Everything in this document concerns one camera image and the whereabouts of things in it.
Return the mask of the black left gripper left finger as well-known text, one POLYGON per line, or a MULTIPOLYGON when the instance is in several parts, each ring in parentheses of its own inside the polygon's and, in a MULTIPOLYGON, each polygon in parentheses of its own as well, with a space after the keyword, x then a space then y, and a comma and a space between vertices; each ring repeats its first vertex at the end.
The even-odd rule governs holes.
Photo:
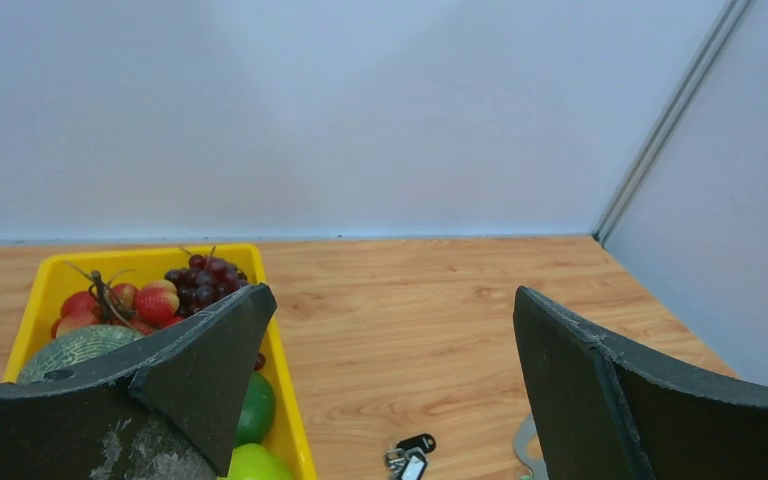
POLYGON ((226 475, 276 306, 268 285, 250 285, 40 381, 0 383, 0 479, 226 475))

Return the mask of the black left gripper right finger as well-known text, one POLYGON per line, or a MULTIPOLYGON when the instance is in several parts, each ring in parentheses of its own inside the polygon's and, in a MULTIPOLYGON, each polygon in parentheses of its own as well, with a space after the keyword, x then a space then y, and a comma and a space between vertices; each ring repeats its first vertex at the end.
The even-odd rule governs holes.
POLYGON ((603 328, 527 287, 513 326, 553 479, 768 479, 768 387, 603 328))

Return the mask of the black key tag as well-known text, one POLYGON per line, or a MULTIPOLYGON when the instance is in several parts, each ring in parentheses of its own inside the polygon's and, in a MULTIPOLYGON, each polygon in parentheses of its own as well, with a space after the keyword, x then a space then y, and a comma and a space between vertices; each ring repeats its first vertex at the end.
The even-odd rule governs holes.
POLYGON ((392 480, 420 480, 429 465, 428 455, 437 448, 436 439, 421 433, 397 442, 384 454, 392 480))

